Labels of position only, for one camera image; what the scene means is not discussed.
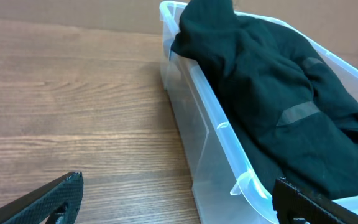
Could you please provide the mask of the black shirt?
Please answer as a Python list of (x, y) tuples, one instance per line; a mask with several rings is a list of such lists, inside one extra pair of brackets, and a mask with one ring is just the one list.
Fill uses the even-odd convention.
[(284, 177), (332, 200), (358, 195), (358, 144), (314, 103), (302, 69), (260, 19), (192, 0), (172, 50), (198, 62), (262, 185)]

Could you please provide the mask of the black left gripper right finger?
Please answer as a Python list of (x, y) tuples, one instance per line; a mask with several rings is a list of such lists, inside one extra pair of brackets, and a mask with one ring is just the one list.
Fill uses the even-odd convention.
[(321, 194), (301, 190), (285, 178), (279, 178), (275, 181), (272, 203), (280, 224), (358, 224), (357, 214)]

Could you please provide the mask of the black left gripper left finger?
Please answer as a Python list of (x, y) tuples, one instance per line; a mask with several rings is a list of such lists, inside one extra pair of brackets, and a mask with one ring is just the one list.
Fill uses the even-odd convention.
[(83, 198), (81, 172), (69, 172), (0, 208), (0, 223), (74, 223)]

